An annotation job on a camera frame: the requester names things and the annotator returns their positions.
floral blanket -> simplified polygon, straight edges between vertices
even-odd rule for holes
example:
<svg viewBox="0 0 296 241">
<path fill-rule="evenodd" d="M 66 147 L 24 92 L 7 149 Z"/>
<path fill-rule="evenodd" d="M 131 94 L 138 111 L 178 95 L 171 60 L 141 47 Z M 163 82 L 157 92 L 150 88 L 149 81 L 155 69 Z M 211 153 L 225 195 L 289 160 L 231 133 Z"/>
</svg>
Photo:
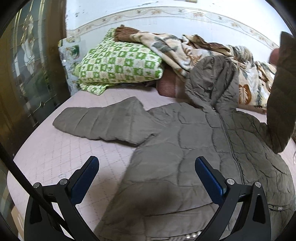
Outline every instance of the floral blanket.
<svg viewBox="0 0 296 241">
<path fill-rule="evenodd" d="M 207 43 L 198 35 L 183 35 L 182 39 L 171 34 L 138 32 L 127 41 L 139 42 L 158 54 L 183 79 L 198 61 L 210 55 L 226 55 L 239 69 L 240 108 L 266 112 L 276 68 L 266 62 L 253 60 L 251 51 L 244 46 Z"/>
<path fill-rule="evenodd" d="M 71 96 L 81 89 L 78 84 L 78 77 L 73 74 L 75 67 L 82 60 L 82 56 L 80 55 L 79 51 L 79 45 L 80 38 L 74 36 L 61 39 L 58 43 L 59 56 L 65 71 L 66 80 Z"/>
</svg>

black cable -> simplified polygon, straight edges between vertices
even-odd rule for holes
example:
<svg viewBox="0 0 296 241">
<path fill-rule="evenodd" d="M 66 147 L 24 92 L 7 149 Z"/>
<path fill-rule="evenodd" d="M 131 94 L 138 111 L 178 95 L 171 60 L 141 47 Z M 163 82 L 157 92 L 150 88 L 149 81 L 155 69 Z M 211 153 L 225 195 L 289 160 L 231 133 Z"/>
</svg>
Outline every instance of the black cable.
<svg viewBox="0 0 296 241">
<path fill-rule="evenodd" d="M 23 187 L 23 189 L 33 197 L 38 204 L 49 214 L 51 215 L 68 233 L 71 233 L 66 221 L 35 191 L 31 183 L 21 172 L 15 162 L 8 155 L 2 144 L 0 143 L 0 159 L 4 162 L 8 170 Z"/>
</svg>

brown pillow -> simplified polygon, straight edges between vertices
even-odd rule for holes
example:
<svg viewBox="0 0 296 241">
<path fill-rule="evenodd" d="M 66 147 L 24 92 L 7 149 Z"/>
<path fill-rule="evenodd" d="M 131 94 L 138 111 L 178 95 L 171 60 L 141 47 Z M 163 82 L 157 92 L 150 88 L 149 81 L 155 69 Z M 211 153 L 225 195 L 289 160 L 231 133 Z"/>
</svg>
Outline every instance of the brown pillow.
<svg viewBox="0 0 296 241">
<path fill-rule="evenodd" d="M 184 81 L 173 71 L 172 67 L 165 64 L 162 78 L 157 81 L 156 89 L 162 96 L 188 100 L 185 94 Z"/>
<path fill-rule="evenodd" d="M 279 48 L 274 49 L 269 57 L 269 63 L 273 64 L 273 65 L 277 65 L 277 61 L 279 59 Z"/>
</svg>

blue gripper pad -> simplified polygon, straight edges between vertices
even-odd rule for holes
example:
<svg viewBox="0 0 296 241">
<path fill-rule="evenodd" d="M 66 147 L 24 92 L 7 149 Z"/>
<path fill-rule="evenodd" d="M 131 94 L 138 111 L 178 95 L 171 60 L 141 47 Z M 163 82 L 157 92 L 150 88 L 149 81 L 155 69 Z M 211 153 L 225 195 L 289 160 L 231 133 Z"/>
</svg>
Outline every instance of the blue gripper pad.
<svg viewBox="0 0 296 241">
<path fill-rule="evenodd" d="M 195 171 L 212 202 L 219 206 L 222 205 L 225 200 L 224 194 L 227 191 L 223 175 L 218 170 L 213 169 L 203 156 L 196 158 Z"/>
<path fill-rule="evenodd" d="M 87 160 L 87 162 L 82 166 L 81 169 L 75 171 L 82 171 L 82 173 L 73 185 L 73 187 L 71 188 L 71 203 L 73 205 L 82 202 L 83 198 L 87 193 L 87 190 L 89 189 L 92 181 L 94 180 L 96 174 L 99 171 L 99 160 L 97 157 L 91 156 Z"/>
</svg>

brown blanket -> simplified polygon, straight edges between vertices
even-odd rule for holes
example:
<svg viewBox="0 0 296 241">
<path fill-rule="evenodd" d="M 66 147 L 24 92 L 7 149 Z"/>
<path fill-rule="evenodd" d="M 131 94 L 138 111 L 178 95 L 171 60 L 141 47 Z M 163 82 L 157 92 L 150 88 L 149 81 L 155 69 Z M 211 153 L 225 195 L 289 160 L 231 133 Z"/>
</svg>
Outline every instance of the brown blanket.
<svg viewBox="0 0 296 241">
<path fill-rule="evenodd" d="M 132 39 L 130 39 L 130 36 L 132 34 L 138 33 L 140 30 L 137 30 L 135 28 L 130 28 L 130 27 L 125 27 L 124 25 L 120 25 L 116 30 L 115 30 L 115 36 L 114 36 L 114 41 L 115 42 L 132 42 L 134 43 Z"/>
</svg>

